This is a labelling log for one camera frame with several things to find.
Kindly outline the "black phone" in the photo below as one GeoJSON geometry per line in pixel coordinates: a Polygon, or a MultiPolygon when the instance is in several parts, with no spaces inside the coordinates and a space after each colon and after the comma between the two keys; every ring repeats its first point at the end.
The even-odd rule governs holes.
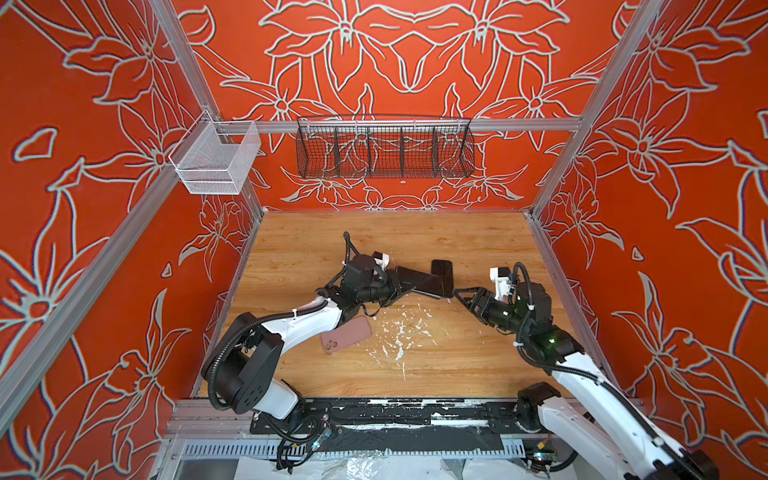
{"type": "Polygon", "coordinates": [[[398,266],[394,272],[400,275],[403,284],[408,289],[408,293],[418,293],[430,298],[441,299],[434,292],[434,281],[436,278],[430,273],[413,270],[410,268],[398,266]]]}

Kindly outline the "dark phone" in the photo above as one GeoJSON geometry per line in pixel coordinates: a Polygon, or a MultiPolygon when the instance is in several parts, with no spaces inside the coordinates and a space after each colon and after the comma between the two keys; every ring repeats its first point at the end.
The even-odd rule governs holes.
{"type": "Polygon", "coordinates": [[[436,278],[434,292],[441,298],[452,298],[454,291],[453,264],[450,260],[434,259],[431,274],[436,278]]]}

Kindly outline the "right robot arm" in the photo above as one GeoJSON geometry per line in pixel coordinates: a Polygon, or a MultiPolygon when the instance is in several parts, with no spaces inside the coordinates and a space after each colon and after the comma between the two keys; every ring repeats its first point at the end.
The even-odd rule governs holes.
{"type": "Polygon", "coordinates": [[[574,337],[555,325],[551,298],[538,283],[496,280],[495,289],[457,289],[455,298],[481,323],[515,337],[529,365],[550,375],[585,409],[577,413],[556,386],[518,393],[516,421],[565,441],[606,479],[717,479],[715,462],[654,425],[600,371],[574,337]]]}

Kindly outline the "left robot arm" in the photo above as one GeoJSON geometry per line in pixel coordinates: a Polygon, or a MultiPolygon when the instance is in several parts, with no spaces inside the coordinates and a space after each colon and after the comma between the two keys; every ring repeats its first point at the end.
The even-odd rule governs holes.
{"type": "Polygon", "coordinates": [[[389,269],[384,254],[357,254],[306,305],[257,317],[239,315],[201,367],[211,406],[237,414],[256,411],[294,423],[300,394],[275,373],[283,354],[352,320],[369,303],[387,307],[413,284],[389,269]]]}

